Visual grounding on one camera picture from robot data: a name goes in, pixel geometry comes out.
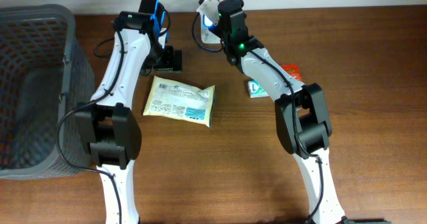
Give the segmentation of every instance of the white package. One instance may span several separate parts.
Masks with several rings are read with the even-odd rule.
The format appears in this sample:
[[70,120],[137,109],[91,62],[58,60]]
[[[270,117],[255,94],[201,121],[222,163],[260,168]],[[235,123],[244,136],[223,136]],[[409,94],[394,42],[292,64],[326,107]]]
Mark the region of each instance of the white package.
[[177,81],[154,77],[143,115],[191,121],[211,127],[215,86],[201,90]]

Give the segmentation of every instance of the white packet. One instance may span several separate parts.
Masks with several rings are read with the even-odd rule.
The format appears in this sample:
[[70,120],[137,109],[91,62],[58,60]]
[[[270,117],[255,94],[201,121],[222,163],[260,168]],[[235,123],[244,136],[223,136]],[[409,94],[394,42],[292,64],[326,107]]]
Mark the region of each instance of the white packet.
[[201,90],[155,76],[143,115],[169,117],[211,127],[214,104],[215,86]]

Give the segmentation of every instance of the blue light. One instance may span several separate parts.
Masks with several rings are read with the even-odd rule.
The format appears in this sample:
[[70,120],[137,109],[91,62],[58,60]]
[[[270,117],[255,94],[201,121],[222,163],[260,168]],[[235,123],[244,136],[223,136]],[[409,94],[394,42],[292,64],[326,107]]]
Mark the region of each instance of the blue light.
[[203,25],[205,25],[205,27],[211,27],[214,23],[209,20],[209,18],[207,18],[205,15],[203,15]]

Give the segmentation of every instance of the wooden table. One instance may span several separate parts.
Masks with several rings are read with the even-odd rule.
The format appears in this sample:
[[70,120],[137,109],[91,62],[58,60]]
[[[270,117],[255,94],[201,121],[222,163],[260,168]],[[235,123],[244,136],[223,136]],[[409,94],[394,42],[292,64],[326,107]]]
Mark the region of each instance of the wooden table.
[[[294,159],[276,137],[269,98],[250,99],[249,80],[223,53],[191,39],[194,13],[172,13],[170,44],[183,73],[216,85],[213,127],[142,117],[153,77],[140,77],[133,111],[143,133],[135,202],[143,223],[268,223],[308,214]],[[77,38],[99,83],[107,59],[93,48],[112,37],[114,16],[78,16]],[[248,11],[247,26],[280,64],[297,63],[323,88],[334,129],[330,163],[351,219],[427,223],[427,6]],[[0,180],[2,223],[103,223],[98,175]]]

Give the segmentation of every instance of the blue label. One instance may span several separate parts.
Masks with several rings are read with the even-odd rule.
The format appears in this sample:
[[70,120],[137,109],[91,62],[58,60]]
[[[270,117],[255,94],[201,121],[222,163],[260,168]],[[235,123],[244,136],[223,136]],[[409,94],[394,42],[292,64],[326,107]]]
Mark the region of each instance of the blue label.
[[187,108],[187,111],[185,111],[185,117],[196,119],[196,120],[204,120],[205,119],[205,113],[206,110],[203,109],[194,109],[194,108]]

